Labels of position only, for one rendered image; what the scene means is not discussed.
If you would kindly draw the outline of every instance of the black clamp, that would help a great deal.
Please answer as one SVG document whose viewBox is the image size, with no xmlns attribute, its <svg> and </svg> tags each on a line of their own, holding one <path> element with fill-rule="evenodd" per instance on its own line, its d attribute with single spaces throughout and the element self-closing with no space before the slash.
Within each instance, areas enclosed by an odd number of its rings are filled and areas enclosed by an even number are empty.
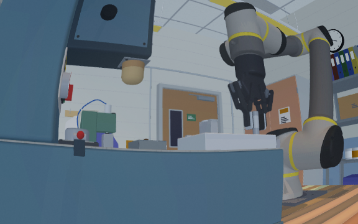
<svg viewBox="0 0 358 224">
<path fill-rule="evenodd" d="M 74 156 L 85 156 L 85 140 L 74 139 Z"/>
</svg>

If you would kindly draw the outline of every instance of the can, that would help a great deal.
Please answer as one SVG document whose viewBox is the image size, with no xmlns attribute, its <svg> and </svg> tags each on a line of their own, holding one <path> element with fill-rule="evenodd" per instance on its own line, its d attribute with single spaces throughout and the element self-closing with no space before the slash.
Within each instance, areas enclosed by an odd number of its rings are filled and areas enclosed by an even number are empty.
<svg viewBox="0 0 358 224">
<path fill-rule="evenodd" d="M 345 149 L 345 159 L 346 160 L 352 159 L 352 148 Z"/>
<path fill-rule="evenodd" d="M 352 159 L 358 159 L 358 147 L 352 148 Z"/>
</svg>

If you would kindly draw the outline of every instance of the green machine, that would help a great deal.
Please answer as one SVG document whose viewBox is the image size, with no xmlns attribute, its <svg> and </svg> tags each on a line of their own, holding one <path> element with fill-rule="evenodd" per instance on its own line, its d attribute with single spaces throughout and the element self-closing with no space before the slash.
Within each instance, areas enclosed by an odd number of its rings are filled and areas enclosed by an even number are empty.
<svg viewBox="0 0 358 224">
<path fill-rule="evenodd" d="M 97 133 L 116 132 L 117 115 L 115 113 L 99 113 L 94 111 L 82 111 L 81 127 L 89 131 L 89 141 L 96 142 Z"/>
</svg>

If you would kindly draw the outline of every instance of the black circular hole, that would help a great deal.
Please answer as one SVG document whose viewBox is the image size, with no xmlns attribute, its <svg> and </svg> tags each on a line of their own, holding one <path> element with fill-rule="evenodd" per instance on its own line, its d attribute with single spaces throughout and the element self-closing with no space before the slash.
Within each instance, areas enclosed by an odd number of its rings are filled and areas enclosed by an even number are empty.
<svg viewBox="0 0 358 224">
<path fill-rule="evenodd" d="M 103 6 L 102 11 L 100 12 L 100 16 L 105 21 L 110 21 L 115 18 L 115 16 L 117 15 L 117 11 L 118 10 L 116 6 L 108 4 Z"/>
</svg>

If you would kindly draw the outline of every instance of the white box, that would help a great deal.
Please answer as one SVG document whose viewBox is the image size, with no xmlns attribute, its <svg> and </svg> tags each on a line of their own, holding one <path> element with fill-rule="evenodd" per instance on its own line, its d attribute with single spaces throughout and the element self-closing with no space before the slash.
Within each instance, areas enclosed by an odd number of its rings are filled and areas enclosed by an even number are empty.
<svg viewBox="0 0 358 224">
<path fill-rule="evenodd" d="M 218 121 L 216 119 L 208 119 L 199 123 L 200 134 L 218 133 Z"/>
<path fill-rule="evenodd" d="M 271 134 L 203 133 L 178 139 L 178 150 L 275 149 Z"/>
</svg>

